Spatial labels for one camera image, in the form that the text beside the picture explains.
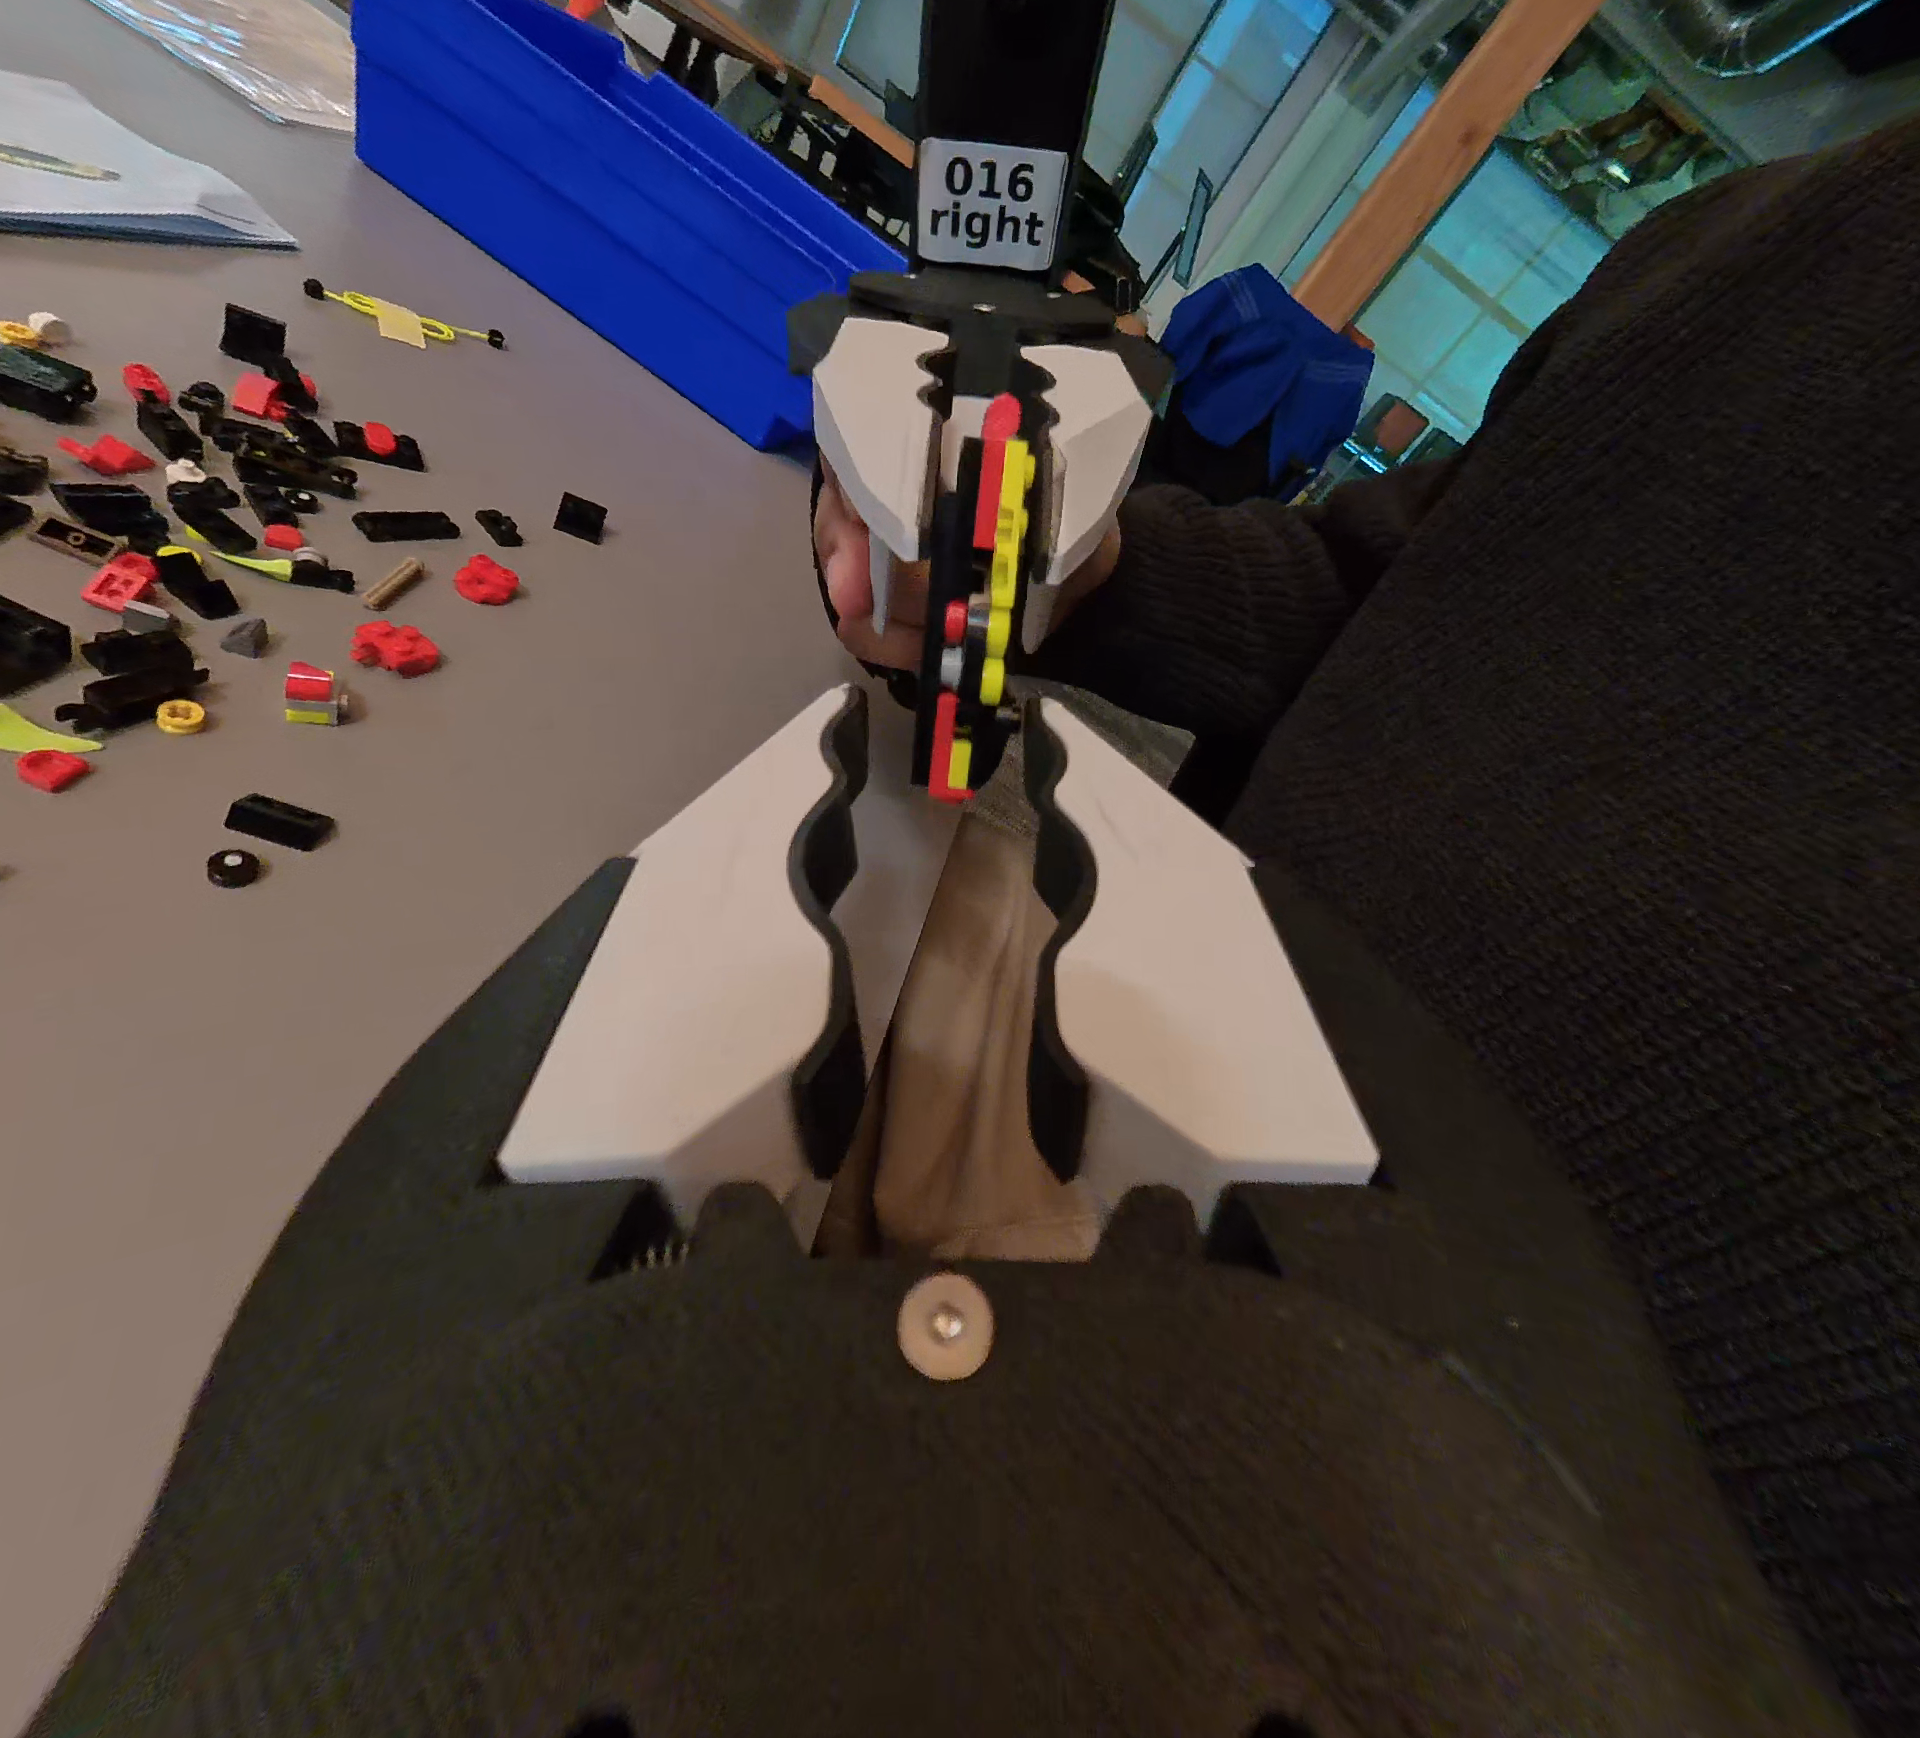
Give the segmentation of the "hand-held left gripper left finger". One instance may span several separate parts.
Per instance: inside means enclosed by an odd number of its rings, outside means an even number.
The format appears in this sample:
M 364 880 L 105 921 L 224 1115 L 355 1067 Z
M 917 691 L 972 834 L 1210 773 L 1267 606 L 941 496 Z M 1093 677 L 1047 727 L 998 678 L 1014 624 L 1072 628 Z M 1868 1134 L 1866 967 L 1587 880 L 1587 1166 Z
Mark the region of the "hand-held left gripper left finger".
M 681 1222 L 826 1198 L 867 1094 L 850 945 L 869 700 L 833 687 L 636 845 L 500 1148 L 515 1182 L 641 1178 Z

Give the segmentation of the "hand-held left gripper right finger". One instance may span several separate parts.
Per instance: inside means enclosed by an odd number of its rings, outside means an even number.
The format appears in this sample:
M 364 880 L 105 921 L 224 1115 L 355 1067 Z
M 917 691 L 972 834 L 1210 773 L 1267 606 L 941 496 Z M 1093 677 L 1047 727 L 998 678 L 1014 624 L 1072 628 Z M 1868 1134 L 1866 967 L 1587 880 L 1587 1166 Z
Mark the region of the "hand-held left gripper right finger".
M 1050 696 L 1023 715 L 1035 976 L 1032 1138 L 1110 1222 L 1139 1188 L 1211 1223 L 1242 1185 L 1365 1187 L 1380 1169 L 1236 845 Z

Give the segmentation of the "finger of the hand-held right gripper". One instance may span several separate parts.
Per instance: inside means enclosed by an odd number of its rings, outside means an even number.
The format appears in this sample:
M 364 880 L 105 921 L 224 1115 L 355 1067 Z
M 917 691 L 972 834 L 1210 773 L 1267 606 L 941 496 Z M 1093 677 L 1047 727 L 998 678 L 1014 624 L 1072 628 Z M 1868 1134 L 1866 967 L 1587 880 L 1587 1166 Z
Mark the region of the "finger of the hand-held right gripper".
M 1028 351 L 1023 358 L 1044 371 L 1040 404 L 1050 412 L 1021 617 L 1021 648 L 1032 652 L 1063 587 L 1116 526 L 1154 404 L 1117 351 Z
M 816 431 L 827 464 L 872 534 L 878 632 L 885 632 L 895 565 L 926 558 L 943 445 L 935 358 L 943 330 L 847 314 L 814 369 Z

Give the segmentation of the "yellow black red lego model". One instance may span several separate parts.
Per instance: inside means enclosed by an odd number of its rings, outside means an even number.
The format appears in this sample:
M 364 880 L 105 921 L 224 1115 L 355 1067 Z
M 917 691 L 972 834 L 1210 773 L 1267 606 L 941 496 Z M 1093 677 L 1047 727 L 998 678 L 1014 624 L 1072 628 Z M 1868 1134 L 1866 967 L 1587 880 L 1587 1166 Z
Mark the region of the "yellow black red lego model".
M 1010 685 L 1038 473 L 1021 398 L 1004 390 L 960 441 L 955 476 L 935 492 L 914 778 L 945 805 L 972 800 L 991 780 L 1018 723 Z

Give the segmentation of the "person's right forearm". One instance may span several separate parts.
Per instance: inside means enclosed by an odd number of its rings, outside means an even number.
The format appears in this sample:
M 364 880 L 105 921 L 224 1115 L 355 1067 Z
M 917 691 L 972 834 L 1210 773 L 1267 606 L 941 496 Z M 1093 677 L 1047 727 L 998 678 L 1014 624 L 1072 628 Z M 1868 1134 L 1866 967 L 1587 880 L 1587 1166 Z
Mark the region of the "person's right forearm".
M 1313 678 L 1375 670 L 1452 627 L 1448 573 L 1472 536 L 1481 455 L 1476 441 L 1307 504 L 1139 488 L 1112 560 L 1058 606 L 1035 674 L 1186 732 L 1242 776 Z

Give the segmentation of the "black lego slope brick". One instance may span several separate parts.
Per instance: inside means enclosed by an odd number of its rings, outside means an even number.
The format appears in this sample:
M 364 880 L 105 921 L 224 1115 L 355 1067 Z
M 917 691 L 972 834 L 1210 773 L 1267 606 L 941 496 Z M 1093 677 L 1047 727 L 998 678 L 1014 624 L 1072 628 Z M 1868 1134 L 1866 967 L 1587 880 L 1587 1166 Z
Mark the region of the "black lego slope brick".
M 316 808 L 252 790 L 229 805 L 223 826 L 243 839 L 311 853 L 337 834 L 338 822 Z

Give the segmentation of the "lego instruction booklet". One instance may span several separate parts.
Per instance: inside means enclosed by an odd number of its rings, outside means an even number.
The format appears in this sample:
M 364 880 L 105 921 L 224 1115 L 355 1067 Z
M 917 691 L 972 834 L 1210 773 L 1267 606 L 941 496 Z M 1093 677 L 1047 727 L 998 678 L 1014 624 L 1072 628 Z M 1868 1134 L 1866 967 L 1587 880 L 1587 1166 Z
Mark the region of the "lego instruction booklet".
M 73 86 L 3 72 L 3 230 L 295 252 L 218 170 L 162 149 Z

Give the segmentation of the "pile of loose lego pieces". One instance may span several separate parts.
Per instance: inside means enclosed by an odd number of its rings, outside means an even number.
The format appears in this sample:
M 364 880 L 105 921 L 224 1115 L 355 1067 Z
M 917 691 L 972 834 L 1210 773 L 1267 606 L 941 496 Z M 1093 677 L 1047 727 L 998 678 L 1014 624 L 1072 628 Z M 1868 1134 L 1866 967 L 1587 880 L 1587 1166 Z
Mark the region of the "pile of loose lego pieces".
M 78 620 L 4 598 L 4 763 L 41 795 L 82 784 L 122 732 L 201 734 L 203 632 L 252 658 L 271 642 L 235 577 L 355 597 L 355 575 L 304 523 L 330 504 L 364 508 L 367 468 L 427 468 L 419 441 L 390 422 L 329 417 L 289 321 L 271 312 L 224 305 L 224 381 L 179 386 L 152 363 L 129 363 L 118 381 L 132 436 L 90 424 L 101 386 L 60 343 L 52 312 L 4 321 L 4 412 L 56 431 L 67 461 L 60 473 L 4 443 L 4 541 L 82 573 Z

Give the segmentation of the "person's right hand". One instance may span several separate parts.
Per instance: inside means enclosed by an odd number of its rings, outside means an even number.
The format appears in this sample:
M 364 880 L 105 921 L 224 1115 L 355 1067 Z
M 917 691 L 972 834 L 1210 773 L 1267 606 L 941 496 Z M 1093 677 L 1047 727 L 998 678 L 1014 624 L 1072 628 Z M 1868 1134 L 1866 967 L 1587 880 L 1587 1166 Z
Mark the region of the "person's right hand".
M 879 558 L 831 467 L 820 464 L 814 496 L 814 547 L 833 630 L 841 647 L 873 674 L 917 674 L 926 658 L 930 567 L 887 556 L 885 610 L 875 590 Z

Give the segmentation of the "blue jacket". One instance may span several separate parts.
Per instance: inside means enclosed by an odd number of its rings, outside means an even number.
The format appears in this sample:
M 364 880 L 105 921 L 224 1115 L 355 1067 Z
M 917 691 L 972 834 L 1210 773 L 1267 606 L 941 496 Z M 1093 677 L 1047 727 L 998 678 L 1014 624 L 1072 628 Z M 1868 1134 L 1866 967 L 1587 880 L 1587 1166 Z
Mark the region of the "blue jacket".
M 1263 264 L 1191 290 L 1160 344 L 1173 390 L 1144 468 L 1213 504 L 1290 503 L 1358 424 L 1373 344 L 1305 309 Z

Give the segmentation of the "person's beige trouser leg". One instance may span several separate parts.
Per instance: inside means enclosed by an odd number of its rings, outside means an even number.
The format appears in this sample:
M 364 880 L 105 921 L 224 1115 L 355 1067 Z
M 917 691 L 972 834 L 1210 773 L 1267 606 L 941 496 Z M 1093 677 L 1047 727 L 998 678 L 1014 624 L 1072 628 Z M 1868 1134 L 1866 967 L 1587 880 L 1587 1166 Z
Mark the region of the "person's beige trouser leg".
M 816 1256 L 1093 1256 L 1099 1209 L 1081 1180 L 1052 1173 L 1028 1115 L 1038 967 L 1053 934 L 1034 886 L 1038 831 L 1005 763 L 960 818 Z

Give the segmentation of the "blue plastic bin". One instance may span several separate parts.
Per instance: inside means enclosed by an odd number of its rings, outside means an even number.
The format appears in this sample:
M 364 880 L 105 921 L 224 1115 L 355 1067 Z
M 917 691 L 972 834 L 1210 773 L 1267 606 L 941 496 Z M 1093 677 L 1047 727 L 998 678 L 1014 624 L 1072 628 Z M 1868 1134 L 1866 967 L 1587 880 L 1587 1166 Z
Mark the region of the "blue plastic bin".
M 350 0 L 355 153 L 764 453 L 814 436 L 787 314 L 892 241 L 543 0 Z

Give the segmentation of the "wooden beam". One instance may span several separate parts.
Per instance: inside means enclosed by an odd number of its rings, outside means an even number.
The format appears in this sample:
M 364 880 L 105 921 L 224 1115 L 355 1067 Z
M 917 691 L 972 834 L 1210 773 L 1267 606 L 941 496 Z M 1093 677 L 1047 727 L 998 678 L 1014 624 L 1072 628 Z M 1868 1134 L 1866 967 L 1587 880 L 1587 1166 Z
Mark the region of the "wooden beam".
M 1293 287 L 1348 330 L 1571 37 L 1608 0 L 1507 0 Z

